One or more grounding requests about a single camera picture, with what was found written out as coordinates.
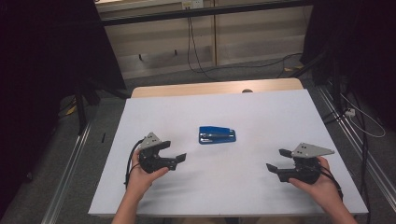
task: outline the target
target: blue stapler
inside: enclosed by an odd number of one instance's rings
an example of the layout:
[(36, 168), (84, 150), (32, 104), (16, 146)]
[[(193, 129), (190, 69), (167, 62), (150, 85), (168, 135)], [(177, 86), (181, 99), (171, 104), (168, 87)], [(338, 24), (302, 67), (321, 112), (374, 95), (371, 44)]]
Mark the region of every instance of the blue stapler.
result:
[(202, 145), (235, 142), (235, 130), (214, 126), (199, 128), (198, 141)]

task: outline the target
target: black cable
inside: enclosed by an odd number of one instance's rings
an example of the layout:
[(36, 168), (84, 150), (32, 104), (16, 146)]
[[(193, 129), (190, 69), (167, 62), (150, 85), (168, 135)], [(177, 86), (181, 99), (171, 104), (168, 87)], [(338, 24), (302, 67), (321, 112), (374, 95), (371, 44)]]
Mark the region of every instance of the black cable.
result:
[(125, 183), (124, 183), (125, 188), (128, 187), (129, 174), (136, 167), (136, 165), (139, 165), (139, 163), (138, 163), (138, 164), (134, 165), (131, 170), (129, 169), (131, 167), (131, 161), (132, 161), (132, 156), (134, 155), (134, 151), (136, 150), (137, 146), (139, 146), (143, 142), (143, 140), (144, 139), (141, 139), (141, 140), (137, 141), (136, 144), (134, 144), (134, 147), (132, 148), (131, 154), (129, 155), (128, 164), (126, 165), (126, 173), (125, 173)]
[(187, 20), (188, 20), (188, 22), (189, 22), (189, 49), (188, 49), (188, 51), (187, 51), (187, 61), (188, 61), (188, 63), (189, 63), (189, 67), (190, 67), (191, 71), (196, 72), (194, 69), (192, 69), (191, 63), (190, 63), (190, 42), (191, 42), (191, 37), (192, 37), (192, 44), (194, 45), (195, 57), (196, 57), (196, 59), (197, 59), (199, 68), (200, 68), (200, 70), (201, 70), (201, 72), (198, 72), (198, 73), (204, 73), (204, 75), (205, 75), (207, 78), (209, 78), (209, 79), (211, 79), (211, 80), (213, 80), (213, 81), (219, 81), (219, 80), (217, 80), (217, 79), (215, 79), (215, 78), (213, 78), (213, 77), (208, 76), (207, 73), (206, 73), (206, 72), (204, 71), (204, 69), (202, 68), (201, 63), (200, 63), (199, 58), (198, 58), (197, 48), (196, 48), (196, 46), (195, 46), (194, 32), (193, 32), (193, 29), (192, 29), (192, 21), (191, 21), (191, 18), (190, 18), (190, 17), (188, 17)]
[(292, 56), (296, 56), (296, 55), (301, 55), (302, 53), (295, 53), (295, 54), (289, 54), (286, 55), (285, 57), (283, 57), (282, 59), (282, 71), (279, 73), (279, 75), (277, 75), (276, 78), (280, 78), (280, 76), (283, 75), (283, 72), (285, 71), (285, 60), (287, 60), (288, 58), (291, 58)]
[(338, 115), (336, 118), (334, 118), (334, 119), (331, 119), (331, 120), (328, 120), (328, 121), (323, 121), (323, 123), (326, 125), (326, 124), (330, 124), (330, 123), (333, 123), (333, 122), (335, 122), (336, 120), (339, 120), (339, 119), (341, 119), (344, 115), (345, 115), (345, 113), (347, 112), (347, 109), (345, 108), (344, 110), (343, 110), (343, 113), (342, 114), (340, 114), (340, 115)]
[[(196, 46), (195, 46), (195, 39), (194, 39), (194, 34), (193, 34), (191, 18), (187, 18), (187, 20), (188, 20), (188, 23), (189, 23), (189, 48), (188, 48), (188, 52), (187, 52), (187, 62), (189, 64), (189, 68), (194, 73), (204, 73), (204, 75), (207, 78), (212, 79), (214, 81), (219, 81), (219, 80), (208, 76), (207, 75), (208, 72), (211, 72), (211, 71), (214, 71), (214, 70), (219, 70), (219, 69), (227, 69), (227, 68), (261, 68), (261, 67), (274, 65), (274, 64), (277, 64), (277, 63), (283, 63), (282, 72), (277, 76), (277, 77), (280, 77), (282, 75), (282, 73), (283, 73), (284, 68), (285, 68), (285, 64), (284, 64), (285, 60), (287, 60), (288, 58), (290, 58), (292, 56), (302, 55), (302, 53), (289, 54), (289, 55), (286, 55), (283, 59), (281, 59), (279, 61), (276, 61), (274, 63), (262, 64), (262, 65), (233, 65), (233, 66), (226, 66), (226, 67), (214, 67), (214, 68), (210, 68), (210, 69), (204, 70), (202, 68), (201, 63), (200, 63), (199, 58), (198, 58), (198, 53), (197, 53)], [(190, 62), (190, 49), (191, 49), (190, 42), (191, 42), (191, 39), (192, 39), (192, 44), (194, 45), (195, 57), (197, 59), (198, 65), (200, 67), (200, 69), (198, 71), (191, 67), (191, 62)]]
[(332, 175), (332, 172), (329, 169), (327, 169), (326, 167), (320, 166), (320, 169), (324, 169), (325, 171), (328, 172), (328, 174), (327, 174), (327, 173), (325, 173), (325, 172), (323, 172), (321, 170), (318, 170), (318, 169), (316, 169), (314, 167), (305, 166), (305, 168), (308, 168), (308, 169), (310, 169), (312, 171), (315, 171), (315, 172), (317, 172), (317, 173), (319, 173), (321, 175), (324, 175), (324, 176), (328, 177), (334, 183), (335, 187), (337, 188), (338, 195), (340, 196), (341, 201), (343, 201), (344, 193), (341, 190), (341, 186), (340, 186), (340, 184), (338, 184), (338, 181), (334, 178), (334, 176)]
[(305, 21), (305, 26), (308, 27), (308, 22), (306, 21), (306, 15), (305, 15), (305, 7), (303, 7), (304, 21)]
[(330, 112), (329, 114), (321, 117), (322, 120), (325, 120), (326, 118), (328, 118), (330, 115), (332, 115), (335, 111), (333, 110), (332, 112)]
[[(351, 91), (353, 98), (355, 99), (356, 106), (360, 111), (361, 115), (361, 120), (359, 119), (358, 116), (356, 116), (358, 123), (360, 124), (361, 128), (365, 131), (366, 130), (366, 124), (364, 120), (364, 115), (361, 112), (361, 104), (358, 100), (358, 97), (356, 96), (354, 91)], [(367, 161), (368, 161), (368, 153), (369, 153), (369, 148), (368, 148), (368, 138), (367, 134), (363, 132), (362, 136), (362, 145), (361, 145), (361, 187), (359, 190), (360, 195), (366, 200), (366, 206), (368, 210), (367, 214), (367, 219), (366, 223), (370, 224), (371, 222), (371, 205), (370, 205), (370, 198), (369, 198), (369, 193), (367, 189), (367, 183), (366, 183), (366, 173), (367, 173)]]

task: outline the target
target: electrical outlet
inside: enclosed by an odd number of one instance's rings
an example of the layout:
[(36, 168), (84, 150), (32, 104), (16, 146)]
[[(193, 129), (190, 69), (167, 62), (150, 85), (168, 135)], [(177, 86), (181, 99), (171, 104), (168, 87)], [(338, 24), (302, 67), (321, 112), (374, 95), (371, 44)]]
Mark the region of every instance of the electrical outlet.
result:
[(182, 1), (181, 2), (181, 9), (186, 10), (186, 9), (190, 9), (190, 8), (193, 8), (192, 1)]
[(204, 0), (192, 0), (192, 8), (203, 8)]
[(352, 117), (352, 118), (355, 117), (355, 109), (348, 108), (346, 110), (346, 115), (349, 116), (349, 117)]

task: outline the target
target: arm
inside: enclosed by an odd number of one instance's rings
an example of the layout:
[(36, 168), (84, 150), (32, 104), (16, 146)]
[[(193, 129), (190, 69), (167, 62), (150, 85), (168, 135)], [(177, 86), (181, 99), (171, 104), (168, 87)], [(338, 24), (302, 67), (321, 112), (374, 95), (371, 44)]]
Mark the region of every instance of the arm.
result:
[[(318, 157), (318, 159), (320, 164), (329, 170), (329, 163), (327, 160), (322, 157)], [(307, 192), (330, 216), (333, 224), (357, 223), (341, 201), (334, 183), (325, 175), (321, 175), (313, 185), (306, 184), (294, 178), (289, 179), (289, 182), (296, 188)]]
[(152, 182), (169, 171), (168, 168), (163, 167), (154, 173), (146, 173), (140, 165), (137, 165), (139, 163), (138, 155), (139, 150), (135, 151), (132, 156), (132, 167), (134, 168), (132, 169), (129, 177), (128, 188), (122, 198), (119, 209), (113, 218), (112, 223), (114, 224), (134, 224), (139, 201), (143, 198), (143, 195), (149, 189)]

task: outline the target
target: white tabletop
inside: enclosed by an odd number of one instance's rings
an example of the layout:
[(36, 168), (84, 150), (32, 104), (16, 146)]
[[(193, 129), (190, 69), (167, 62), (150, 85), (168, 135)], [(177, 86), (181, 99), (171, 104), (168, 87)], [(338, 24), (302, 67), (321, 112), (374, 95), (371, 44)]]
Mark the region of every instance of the white tabletop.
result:
[[(228, 127), (236, 142), (200, 145), (200, 126)], [(132, 98), (127, 100), (89, 214), (113, 216), (120, 204), (128, 155), (154, 132), (172, 145), (160, 156), (187, 153), (175, 171), (156, 180), (138, 207), (153, 217), (308, 216), (322, 210), (305, 193), (280, 183), (265, 163), (292, 168), (280, 148), (301, 142), (327, 147), (326, 156), (352, 214), (367, 213), (349, 172), (309, 93), (273, 91), (217, 95)]]

